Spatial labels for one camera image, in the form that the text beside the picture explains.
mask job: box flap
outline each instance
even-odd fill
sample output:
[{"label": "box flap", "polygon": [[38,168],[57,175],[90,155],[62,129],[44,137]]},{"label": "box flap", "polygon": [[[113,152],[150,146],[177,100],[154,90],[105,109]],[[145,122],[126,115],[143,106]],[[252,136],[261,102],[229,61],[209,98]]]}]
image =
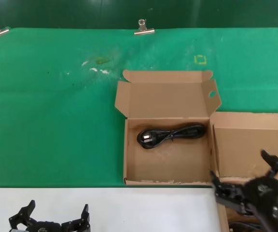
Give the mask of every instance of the box flap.
[{"label": "box flap", "polygon": [[215,112],[211,115],[214,128],[278,130],[278,114]]},{"label": "box flap", "polygon": [[130,71],[123,77],[131,83],[201,83],[209,80],[213,72],[207,71]]},{"label": "box flap", "polygon": [[222,181],[243,182],[267,172],[260,151],[278,156],[278,114],[215,112],[210,121]]},{"label": "box flap", "polygon": [[211,71],[129,71],[115,107],[128,118],[209,117],[221,100]]}]

